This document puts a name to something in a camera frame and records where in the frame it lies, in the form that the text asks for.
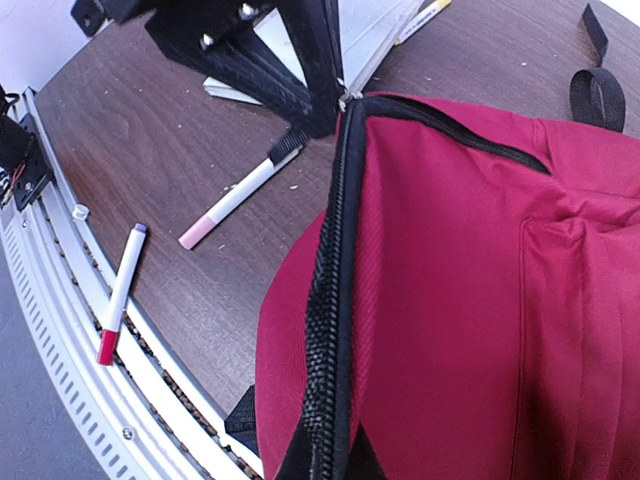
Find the red backpack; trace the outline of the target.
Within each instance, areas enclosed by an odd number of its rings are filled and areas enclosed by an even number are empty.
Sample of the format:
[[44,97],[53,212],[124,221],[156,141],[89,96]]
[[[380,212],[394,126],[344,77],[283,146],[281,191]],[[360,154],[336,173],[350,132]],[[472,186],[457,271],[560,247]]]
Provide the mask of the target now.
[[639,143],[608,70],[570,106],[343,104],[225,421],[266,478],[638,477]]

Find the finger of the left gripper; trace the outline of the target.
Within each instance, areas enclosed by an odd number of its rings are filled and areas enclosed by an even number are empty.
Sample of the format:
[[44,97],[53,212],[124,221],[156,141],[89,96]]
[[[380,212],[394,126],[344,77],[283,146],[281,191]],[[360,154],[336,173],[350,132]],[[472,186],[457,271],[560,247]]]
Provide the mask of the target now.
[[232,17],[237,9],[158,9],[145,29],[168,59],[242,92],[307,138],[307,87],[248,26]]
[[302,67],[310,105],[304,130],[312,138],[334,133],[343,94],[339,3],[334,0],[277,1],[289,39]]

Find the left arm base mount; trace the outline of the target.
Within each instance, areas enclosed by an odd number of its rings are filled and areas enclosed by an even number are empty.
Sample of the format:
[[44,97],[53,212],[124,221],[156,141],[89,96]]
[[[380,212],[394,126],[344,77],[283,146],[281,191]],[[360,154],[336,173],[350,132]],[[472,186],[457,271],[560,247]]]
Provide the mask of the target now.
[[1,88],[1,207],[13,201],[22,212],[34,203],[54,174],[36,116],[27,107],[20,120],[14,118],[19,102],[18,93]]

